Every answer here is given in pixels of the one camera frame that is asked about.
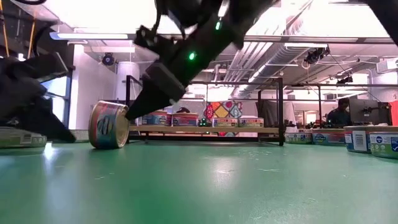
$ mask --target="wooden shelf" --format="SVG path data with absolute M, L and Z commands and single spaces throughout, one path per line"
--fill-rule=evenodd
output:
M 165 126 L 133 126 L 130 125 L 130 131 L 160 131 L 160 132 L 177 132 L 183 131 L 188 133 L 202 132 L 226 132 L 226 133 L 278 133 L 278 128 L 213 128 L 213 127 L 165 127 Z

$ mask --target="green floor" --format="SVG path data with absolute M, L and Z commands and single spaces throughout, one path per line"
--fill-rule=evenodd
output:
M 150 142 L 0 153 L 0 223 L 398 220 L 398 161 L 343 147 Z

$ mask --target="patterned artwork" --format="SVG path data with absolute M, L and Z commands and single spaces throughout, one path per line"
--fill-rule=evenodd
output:
M 203 115 L 208 119 L 213 118 L 240 118 L 242 117 L 242 102 L 208 102 Z M 219 133 L 220 136 L 233 137 L 235 133 Z

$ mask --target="computer monitor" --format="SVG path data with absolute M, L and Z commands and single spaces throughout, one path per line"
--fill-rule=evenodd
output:
M 349 99 L 349 113 L 353 124 L 379 124 L 379 105 L 376 100 Z

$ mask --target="green led light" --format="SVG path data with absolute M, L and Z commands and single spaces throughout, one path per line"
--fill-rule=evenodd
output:
M 195 59 L 196 56 L 197 56 L 196 53 L 192 52 L 192 53 L 189 54 L 188 58 L 189 58 L 189 60 L 193 60 L 193 59 Z
M 221 27 L 221 22 L 220 22 L 220 21 L 218 21 L 218 22 L 216 23 L 216 30 L 219 30 L 219 29 L 220 29 L 220 27 Z

